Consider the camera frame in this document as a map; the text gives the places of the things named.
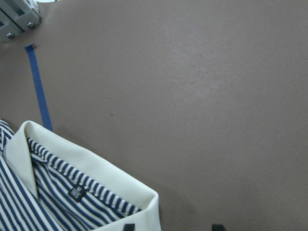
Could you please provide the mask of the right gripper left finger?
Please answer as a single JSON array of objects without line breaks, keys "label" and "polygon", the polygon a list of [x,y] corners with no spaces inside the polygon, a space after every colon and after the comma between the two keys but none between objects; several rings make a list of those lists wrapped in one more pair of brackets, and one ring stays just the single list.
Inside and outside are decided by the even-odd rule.
[{"label": "right gripper left finger", "polygon": [[125,224],[122,231],[135,231],[136,224],[135,223],[129,223]]}]

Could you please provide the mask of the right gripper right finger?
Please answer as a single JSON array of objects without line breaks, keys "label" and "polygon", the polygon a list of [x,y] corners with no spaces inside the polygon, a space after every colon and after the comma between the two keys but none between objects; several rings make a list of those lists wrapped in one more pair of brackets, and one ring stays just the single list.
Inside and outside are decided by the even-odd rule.
[{"label": "right gripper right finger", "polygon": [[212,231],[226,231],[226,228],[222,224],[212,224],[211,230]]}]

